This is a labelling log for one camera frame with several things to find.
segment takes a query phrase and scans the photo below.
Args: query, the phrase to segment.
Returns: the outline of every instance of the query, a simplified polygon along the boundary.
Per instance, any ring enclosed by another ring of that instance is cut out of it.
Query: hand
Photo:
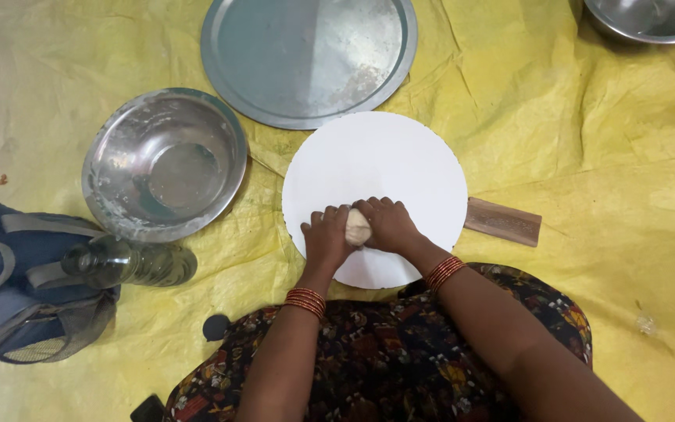
[[[413,224],[402,202],[392,202],[388,197],[381,200],[370,197],[356,201],[353,207],[369,220],[371,238],[366,246],[370,248],[405,256],[415,244],[426,239]]]
[[[327,275],[332,279],[340,265],[355,251],[345,241],[345,224],[350,207],[328,206],[323,213],[311,214],[311,225],[301,224],[306,240],[306,266],[304,274]]]

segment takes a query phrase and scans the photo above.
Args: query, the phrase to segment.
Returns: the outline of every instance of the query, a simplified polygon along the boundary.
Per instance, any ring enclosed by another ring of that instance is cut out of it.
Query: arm
[[[426,277],[451,254],[418,232],[401,202],[355,204],[373,232],[367,243],[405,257]],[[452,274],[439,300],[457,330],[534,420],[641,420],[524,306],[470,268]]]
[[[295,287],[327,296],[335,271],[353,248],[345,241],[348,206],[314,212],[301,227],[306,239],[306,266]],[[238,422],[303,420],[314,379],[316,336],[320,321],[297,306],[283,306],[247,374]]]

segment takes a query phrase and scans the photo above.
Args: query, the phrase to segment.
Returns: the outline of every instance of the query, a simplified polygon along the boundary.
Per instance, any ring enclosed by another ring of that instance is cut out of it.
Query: black object
[[[226,315],[212,315],[210,318],[207,318],[207,321],[202,325],[202,335],[205,336],[209,342],[222,340],[230,324],[231,321]]]
[[[161,399],[155,394],[145,399],[143,404],[137,406],[129,415],[132,422],[161,422],[166,413],[166,407],[163,406]]]

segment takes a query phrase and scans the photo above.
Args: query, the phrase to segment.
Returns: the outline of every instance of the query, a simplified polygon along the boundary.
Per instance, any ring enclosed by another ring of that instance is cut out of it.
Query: bangle
[[[308,288],[292,288],[286,294],[284,304],[303,308],[319,319],[322,319],[325,314],[325,300],[318,293]]]
[[[432,293],[436,293],[442,284],[447,281],[450,275],[454,274],[460,268],[468,266],[458,257],[448,257],[434,268],[426,277],[426,286]]]

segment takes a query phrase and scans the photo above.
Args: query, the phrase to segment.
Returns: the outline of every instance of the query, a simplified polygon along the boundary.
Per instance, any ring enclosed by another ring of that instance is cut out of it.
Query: plastic bottle
[[[61,269],[79,275],[93,288],[120,283],[165,287],[184,283],[196,272],[189,249],[169,243],[140,243],[102,236],[72,246],[61,259]]]

